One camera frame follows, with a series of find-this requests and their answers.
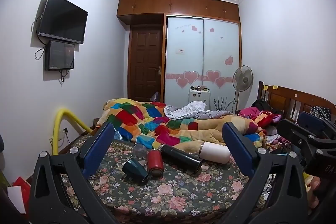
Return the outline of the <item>colourful patchwork quilt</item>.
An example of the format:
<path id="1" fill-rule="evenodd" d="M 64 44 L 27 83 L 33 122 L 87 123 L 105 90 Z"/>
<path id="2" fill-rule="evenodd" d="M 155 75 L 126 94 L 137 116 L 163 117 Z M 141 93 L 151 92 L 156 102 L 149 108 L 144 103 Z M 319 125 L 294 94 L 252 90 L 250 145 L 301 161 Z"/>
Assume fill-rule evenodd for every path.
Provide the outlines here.
<path id="1" fill-rule="evenodd" d="M 168 144 L 185 152 L 198 152 L 205 141 L 224 145 L 222 128 L 231 122 L 255 147 L 265 145 L 262 128 L 251 119 L 229 114 L 217 119 L 173 120 L 165 116 L 165 106 L 161 102 L 138 102 L 127 98 L 109 100 L 96 127 L 110 122 L 125 140 L 141 143 L 146 148 Z"/>

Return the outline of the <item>sliding wardrobe with hearts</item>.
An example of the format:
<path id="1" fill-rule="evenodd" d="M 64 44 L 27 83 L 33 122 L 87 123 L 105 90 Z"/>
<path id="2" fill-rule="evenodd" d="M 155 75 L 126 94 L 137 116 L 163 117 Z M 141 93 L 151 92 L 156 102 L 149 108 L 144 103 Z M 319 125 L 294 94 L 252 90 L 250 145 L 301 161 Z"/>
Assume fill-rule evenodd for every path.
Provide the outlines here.
<path id="1" fill-rule="evenodd" d="M 232 112 L 232 77 L 240 67 L 237 23 L 169 16 L 167 19 L 164 102 L 188 104 L 191 86 L 211 91 L 210 110 Z"/>

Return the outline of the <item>pink red clothes pile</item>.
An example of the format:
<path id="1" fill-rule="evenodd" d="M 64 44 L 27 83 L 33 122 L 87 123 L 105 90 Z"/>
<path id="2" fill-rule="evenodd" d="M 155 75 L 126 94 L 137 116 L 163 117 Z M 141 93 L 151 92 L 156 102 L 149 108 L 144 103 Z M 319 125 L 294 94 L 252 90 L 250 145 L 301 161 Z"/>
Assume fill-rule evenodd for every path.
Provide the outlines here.
<path id="1" fill-rule="evenodd" d="M 272 123 L 277 123 L 281 120 L 281 113 L 273 113 L 268 110 L 259 110 L 257 107 L 248 107 L 238 110 L 237 114 L 243 118 L 249 118 L 258 124 L 261 128 L 267 128 Z"/>

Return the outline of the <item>floral bedsheet mattress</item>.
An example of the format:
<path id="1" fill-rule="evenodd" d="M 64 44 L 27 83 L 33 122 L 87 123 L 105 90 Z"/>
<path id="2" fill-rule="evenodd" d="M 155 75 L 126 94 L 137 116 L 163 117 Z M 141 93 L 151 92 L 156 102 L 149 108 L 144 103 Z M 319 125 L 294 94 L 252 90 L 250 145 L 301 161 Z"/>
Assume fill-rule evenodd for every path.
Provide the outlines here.
<path id="1" fill-rule="evenodd" d="M 140 185 L 122 171 L 132 146 L 113 142 L 88 181 L 120 223 L 216 223 L 248 182 L 233 159 L 221 165 L 206 161 L 199 173 L 164 165 L 160 178 Z"/>

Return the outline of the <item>white small cabinet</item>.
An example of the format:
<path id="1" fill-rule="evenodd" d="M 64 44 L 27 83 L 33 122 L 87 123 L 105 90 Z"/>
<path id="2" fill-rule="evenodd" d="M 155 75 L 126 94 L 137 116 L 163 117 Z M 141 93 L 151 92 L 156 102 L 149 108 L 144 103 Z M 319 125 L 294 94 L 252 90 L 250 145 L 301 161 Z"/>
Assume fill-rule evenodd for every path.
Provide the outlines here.
<path id="1" fill-rule="evenodd" d="M 191 86 L 189 90 L 188 103 L 201 101 L 206 104 L 205 110 L 210 110 L 211 91 L 206 86 Z"/>

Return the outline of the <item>dark teal cup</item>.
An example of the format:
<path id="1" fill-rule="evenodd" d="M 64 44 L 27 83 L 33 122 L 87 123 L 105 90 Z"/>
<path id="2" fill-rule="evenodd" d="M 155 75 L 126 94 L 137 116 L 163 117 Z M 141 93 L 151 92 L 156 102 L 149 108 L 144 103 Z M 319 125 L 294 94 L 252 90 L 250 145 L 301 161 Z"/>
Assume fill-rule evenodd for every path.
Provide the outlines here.
<path id="1" fill-rule="evenodd" d="M 127 160 L 122 167 L 122 171 L 135 182 L 145 183 L 149 179 L 148 171 L 135 159 Z"/>

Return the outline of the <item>grey white cloth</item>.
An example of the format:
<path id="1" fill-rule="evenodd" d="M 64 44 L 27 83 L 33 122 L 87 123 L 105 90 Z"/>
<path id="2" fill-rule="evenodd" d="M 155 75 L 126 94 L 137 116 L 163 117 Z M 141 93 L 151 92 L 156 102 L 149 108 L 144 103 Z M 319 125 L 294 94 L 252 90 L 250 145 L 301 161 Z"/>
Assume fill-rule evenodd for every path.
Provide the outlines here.
<path id="1" fill-rule="evenodd" d="M 188 105 L 177 108 L 171 105 L 166 105 L 163 109 L 165 116 L 172 120 L 180 119 L 218 119 L 223 116 L 233 115 L 232 112 L 227 110 L 206 110 L 207 105 L 202 101 L 193 101 Z"/>

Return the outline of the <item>red box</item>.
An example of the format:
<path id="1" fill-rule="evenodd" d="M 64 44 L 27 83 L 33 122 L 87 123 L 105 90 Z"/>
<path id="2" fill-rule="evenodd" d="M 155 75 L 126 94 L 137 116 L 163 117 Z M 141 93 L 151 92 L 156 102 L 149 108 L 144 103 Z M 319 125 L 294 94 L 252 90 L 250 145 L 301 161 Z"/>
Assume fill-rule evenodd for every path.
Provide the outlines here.
<path id="1" fill-rule="evenodd" d="M 12 186 L 21 187 L 21 198 L 25 207 L 25 214 L 28 214 L 31 185 L 25 179 L 18 177 Z"/>

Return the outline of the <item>clear glass cup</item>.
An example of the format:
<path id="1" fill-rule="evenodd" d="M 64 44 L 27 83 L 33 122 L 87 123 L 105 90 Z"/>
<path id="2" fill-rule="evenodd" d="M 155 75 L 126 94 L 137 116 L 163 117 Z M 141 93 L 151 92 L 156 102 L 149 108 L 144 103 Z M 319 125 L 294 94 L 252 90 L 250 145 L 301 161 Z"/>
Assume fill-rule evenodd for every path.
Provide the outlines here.
<path id="1" fill-rule="evenodd" d="M 132 153 L 136 161 L 147 160 L 147 149 L 143 144 L 135 144 Z"/>

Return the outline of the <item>wall mounted television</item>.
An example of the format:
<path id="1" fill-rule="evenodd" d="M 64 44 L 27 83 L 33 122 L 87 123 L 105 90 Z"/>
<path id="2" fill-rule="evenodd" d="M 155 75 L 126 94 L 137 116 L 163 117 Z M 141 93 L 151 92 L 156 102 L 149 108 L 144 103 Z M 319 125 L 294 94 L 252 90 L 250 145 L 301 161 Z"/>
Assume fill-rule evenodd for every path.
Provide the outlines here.
<path id="1" fill-rule="evenodd" d="M 88 12 L 67 0 L 46 0 L 38 35 L 83 44 Z"/>

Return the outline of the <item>standing electric fan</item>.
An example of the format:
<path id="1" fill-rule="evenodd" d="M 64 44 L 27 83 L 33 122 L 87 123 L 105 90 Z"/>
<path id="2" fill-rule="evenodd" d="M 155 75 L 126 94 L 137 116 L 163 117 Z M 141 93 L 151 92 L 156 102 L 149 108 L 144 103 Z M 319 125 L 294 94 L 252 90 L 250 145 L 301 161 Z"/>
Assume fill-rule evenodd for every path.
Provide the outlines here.
<path id="1" fill-rule="evenodd" d="M 242 65 L 236 69 L 232 77 L 232 84 L 235 90 L 232 112 L 236 113 L 239 101 L 239 94 L 247 91 L 253 83 L 252 69 L 247 65 Z"/>

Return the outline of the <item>brown wooden door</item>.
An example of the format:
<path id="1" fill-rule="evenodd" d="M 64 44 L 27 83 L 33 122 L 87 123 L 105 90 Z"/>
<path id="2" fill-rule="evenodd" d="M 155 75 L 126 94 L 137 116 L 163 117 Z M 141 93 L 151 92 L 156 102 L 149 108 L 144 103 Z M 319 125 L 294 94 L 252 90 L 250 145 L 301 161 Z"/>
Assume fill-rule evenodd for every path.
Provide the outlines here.
<path id="1" fill-rule="evenodd" d="M 150 101 L 161 90 L 163 27 L 132 26 L 130 31 L 127 96 L 135 101 Z"/>

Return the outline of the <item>wooden headboard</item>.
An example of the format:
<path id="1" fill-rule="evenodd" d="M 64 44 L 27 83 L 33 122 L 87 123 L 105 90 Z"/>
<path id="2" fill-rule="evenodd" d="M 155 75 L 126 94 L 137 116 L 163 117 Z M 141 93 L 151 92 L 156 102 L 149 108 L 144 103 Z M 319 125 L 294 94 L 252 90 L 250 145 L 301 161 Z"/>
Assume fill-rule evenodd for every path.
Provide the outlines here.
<path id="1" fill-rule="evenodd" d="M 322 106 L 330 110 L 331 121 L 335 123 L 335 104 L 313 94 L 259 82 L 257 98 L 265 100 L 270 107 L 282 111 L 284 117 L 297 121 L 301 112 L 310 112 L 312 106 Z"/>

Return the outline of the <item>black thermos flask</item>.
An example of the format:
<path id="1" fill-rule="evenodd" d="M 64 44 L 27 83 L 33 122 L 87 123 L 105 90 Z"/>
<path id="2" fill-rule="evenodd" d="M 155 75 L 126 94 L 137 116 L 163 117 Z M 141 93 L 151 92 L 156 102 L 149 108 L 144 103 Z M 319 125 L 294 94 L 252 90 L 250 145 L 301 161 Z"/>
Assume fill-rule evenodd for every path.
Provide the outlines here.
<path id="1" fill-rule="evenodd" d="M 163 161 L 167 164 L 175 165 L 176 167 L 191 173 L 197 173 L 201 169 L 201 159 L 180 149 L 171 147 L 167 144 L 162 144 L 158 147 L 158 150 L 161 152 Z"/>

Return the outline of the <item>small black wall monitor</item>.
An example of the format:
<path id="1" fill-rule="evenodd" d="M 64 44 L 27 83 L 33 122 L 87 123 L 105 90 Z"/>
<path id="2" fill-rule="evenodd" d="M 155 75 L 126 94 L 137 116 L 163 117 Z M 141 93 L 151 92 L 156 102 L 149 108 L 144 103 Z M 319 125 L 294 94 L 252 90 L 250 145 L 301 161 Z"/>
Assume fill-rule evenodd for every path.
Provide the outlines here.
<path id="1" fill-rule="evenodd" d="M 50 40 L 45 51 L 45 71 L 74 69 L 75 45 Z"/>

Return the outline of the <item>white thermos flask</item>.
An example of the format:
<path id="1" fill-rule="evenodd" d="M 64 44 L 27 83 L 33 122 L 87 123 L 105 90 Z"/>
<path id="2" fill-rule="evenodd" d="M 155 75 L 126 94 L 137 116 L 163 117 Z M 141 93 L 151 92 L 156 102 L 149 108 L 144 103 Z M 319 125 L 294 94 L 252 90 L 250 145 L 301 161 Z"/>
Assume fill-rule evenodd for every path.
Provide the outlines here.
<path id="1" fill-rule="evenodd" d="M 199 150 L 199 157 L 206 161 L 227 164 L 230 160 L 230 151 L 226 145 L 205 141 Z"/>

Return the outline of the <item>wooden overhead cabinets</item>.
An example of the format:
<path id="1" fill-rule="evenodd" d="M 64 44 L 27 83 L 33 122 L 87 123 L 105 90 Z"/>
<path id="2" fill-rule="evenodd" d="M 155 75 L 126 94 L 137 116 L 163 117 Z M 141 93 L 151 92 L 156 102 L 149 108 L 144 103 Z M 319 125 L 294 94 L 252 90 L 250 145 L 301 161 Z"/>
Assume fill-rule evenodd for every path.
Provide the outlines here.
<path id="1" fill-rule="evenodd" d="M 164 14 L 240 21 L 238 5 L 219 0 L 119 0 L 117 8 L 117 17 L 127 25 L 155 22 Z"/>

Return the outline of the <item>red bottle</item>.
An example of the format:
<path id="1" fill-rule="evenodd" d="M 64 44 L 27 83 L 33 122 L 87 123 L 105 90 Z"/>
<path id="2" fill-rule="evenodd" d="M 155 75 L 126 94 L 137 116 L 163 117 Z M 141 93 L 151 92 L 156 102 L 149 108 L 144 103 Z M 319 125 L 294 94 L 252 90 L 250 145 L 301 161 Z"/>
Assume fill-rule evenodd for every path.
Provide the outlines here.
<path id="1" fill-rule="evenodd" d="M 152 149 L 147 154 L 147 169 L 151 176 L 162 176 L 164 171 L 161 152 L 157 149 Z"/>

